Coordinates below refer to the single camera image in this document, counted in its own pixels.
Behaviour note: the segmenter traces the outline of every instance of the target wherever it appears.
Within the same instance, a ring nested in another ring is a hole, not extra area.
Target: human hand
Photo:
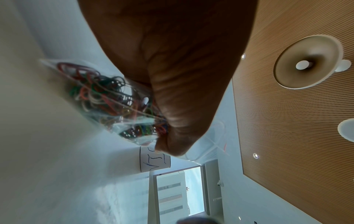
[[[251,33],[257,0],[79,0],[112,63],[152,87],[179,156],[209,128]]]

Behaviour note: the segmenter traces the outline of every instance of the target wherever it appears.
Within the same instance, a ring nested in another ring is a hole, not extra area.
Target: finger
[[[170,127],[169,132],[158,138],[155,150],[172,156],[182,156],[199,139],[180,134],[178,129]]]

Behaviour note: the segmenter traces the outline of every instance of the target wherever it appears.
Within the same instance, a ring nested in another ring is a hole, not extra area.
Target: building
[[[190,215],[184,171],[168,173],[156,178],[160,224],[175,224]]]

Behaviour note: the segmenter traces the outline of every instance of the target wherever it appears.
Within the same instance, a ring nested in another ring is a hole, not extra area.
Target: white round light
[[[342,121],[338,125],[338,132],[346,140],[354,142],[354,118]]]
[[[345,59],[339,63],[339,66],[337,67],[337,69],[335,71],[336,72],[343,72],[343,71],[347,70],[348,68],[350,68],[350,66],[351,66],[351,61]]]
[[[308,68],[309,66],[310,66],[309,61],[303,60],[303,61],[299,61],[296,64],[296,69],[297,70],[304,70],[304,69]]]

